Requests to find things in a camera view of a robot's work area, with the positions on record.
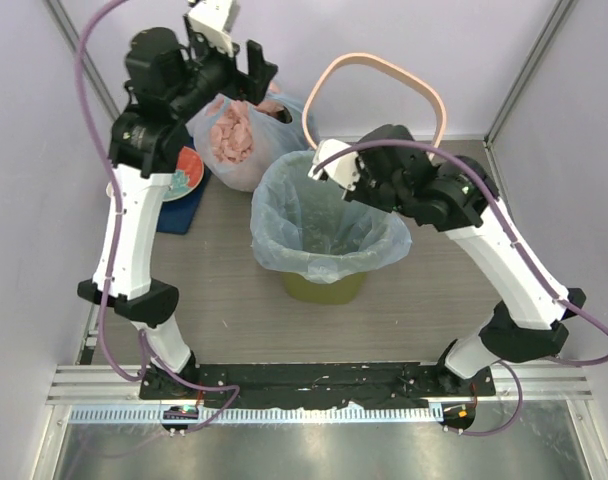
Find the blue plastic bag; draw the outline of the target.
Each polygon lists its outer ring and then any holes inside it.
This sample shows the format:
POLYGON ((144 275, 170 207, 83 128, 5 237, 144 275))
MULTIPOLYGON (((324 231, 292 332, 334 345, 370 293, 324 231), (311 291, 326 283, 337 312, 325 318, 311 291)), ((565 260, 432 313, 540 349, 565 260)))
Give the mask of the blue plastic bag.
POLYGON ((268 270, 332 284, 406 257, 408 227, 394 214, 342 199, 332 182, 308 177, 311 151, 278 158, 264 173, 251 203, 251 247, 268 270))

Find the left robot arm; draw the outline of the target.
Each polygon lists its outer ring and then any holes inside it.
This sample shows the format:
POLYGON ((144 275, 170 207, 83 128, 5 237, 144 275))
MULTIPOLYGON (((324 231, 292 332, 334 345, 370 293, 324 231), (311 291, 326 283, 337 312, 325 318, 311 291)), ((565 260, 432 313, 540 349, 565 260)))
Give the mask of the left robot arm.
POLYGON ((159 371, 163 388, 177 399, 195 391, 197 365, 175 319, 178 289, 150 274, 163 198, 190 139, 187 123, 219 94, 259 104, 278 71, 253 40, 246 44, 248 70, 238 70, 233 13, 193 8, 184 22, 187 45, 163 27, 131 41, 124 84, 129 102, 100 155, 112 186, 104 246, 93 277, 78 285, 79 297, 101 315, 113 310, 137 328, 144 369, 159 371))

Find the green trash bin pink rim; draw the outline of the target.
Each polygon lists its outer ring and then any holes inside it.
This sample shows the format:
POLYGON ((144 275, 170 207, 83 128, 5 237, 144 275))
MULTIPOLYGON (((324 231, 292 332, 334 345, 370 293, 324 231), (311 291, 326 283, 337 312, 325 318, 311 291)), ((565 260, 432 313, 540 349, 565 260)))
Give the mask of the green trash bin pink rim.
POLYGON ((282 273, 285 291, 295 300, 318 305, 344 305, 353 301, 365 279, 366 272, 348 275, 330 284, 319 284, 296 273, 282 273))

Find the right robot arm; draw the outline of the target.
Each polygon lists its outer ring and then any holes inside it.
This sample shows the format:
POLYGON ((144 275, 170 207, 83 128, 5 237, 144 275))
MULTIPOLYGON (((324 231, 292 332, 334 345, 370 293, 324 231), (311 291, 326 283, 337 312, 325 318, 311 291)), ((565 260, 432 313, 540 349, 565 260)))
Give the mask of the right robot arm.
POLYGON ((395 212, 444 234, 499 294, 491 317, 439 358, 435 380, 441 391, 461 393, 482 369, 501 360, 524 363, 561 352, 569 337, 564 322, 586 296, 543 267, 477 161, 445 158, 434 146, 416 142, 407 128, 388 124, 324 171, 341 186, 345 201, 395 212))

